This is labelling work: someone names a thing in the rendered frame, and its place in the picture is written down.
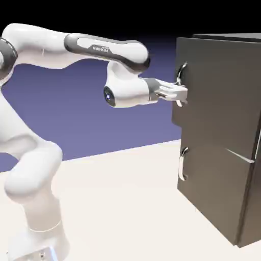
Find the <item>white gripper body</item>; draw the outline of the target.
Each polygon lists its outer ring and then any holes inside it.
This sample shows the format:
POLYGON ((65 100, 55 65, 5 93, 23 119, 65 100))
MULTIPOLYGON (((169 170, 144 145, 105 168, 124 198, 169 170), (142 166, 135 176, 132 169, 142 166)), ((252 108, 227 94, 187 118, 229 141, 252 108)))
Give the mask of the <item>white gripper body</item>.
POLYGON ((184 85, 177 85, 162 80, 156 80, 159 83, 155 94, 167 101, 187 101, 188 89, 184 85))

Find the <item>dark grey cabinet door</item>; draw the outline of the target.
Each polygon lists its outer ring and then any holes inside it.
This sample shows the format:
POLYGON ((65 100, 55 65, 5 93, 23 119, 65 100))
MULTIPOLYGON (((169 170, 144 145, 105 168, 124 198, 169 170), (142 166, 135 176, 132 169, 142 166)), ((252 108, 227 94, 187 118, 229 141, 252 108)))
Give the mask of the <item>dark grey cabinet door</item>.
POLYGON ((173 108, 184 146, 209 144, 249 160, 256 156, 261 117, 261 43, 179 38, 187 103, 173 108))
POLYGON ((220 142, 182 132, 180 161, 179 191, 237 245, 255 160, 220 142))

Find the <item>dark grey cabinet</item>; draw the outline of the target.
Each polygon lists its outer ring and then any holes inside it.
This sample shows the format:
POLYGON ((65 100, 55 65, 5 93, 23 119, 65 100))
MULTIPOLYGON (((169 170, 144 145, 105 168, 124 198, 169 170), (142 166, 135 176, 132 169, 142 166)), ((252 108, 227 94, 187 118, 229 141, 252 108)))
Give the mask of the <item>dark grey cabinet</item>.
MULTIPOLYGON (((197 38, 222 41, 240 41, 261 43, 261 33, 228 33, 228 34, 194 34, 191 37, 179 38, 197 38)), ((256 146, 254 166, 249 175, 248 194, 246 199, 244 221, 241 229, 241 235, 238 247, 244 247, 261 240, 261 117, 259 124, 259 137, 256 146)))

